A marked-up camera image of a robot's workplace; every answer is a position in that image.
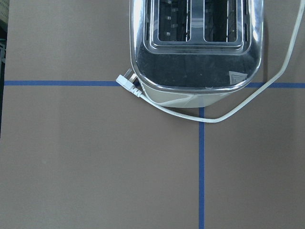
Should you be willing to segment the cream toaster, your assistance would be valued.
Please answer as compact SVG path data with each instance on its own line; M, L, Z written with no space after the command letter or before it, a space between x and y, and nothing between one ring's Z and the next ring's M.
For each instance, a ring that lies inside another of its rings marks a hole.
M263 30L261 0L132 0L132 68L150 102L206 107L252 81Z

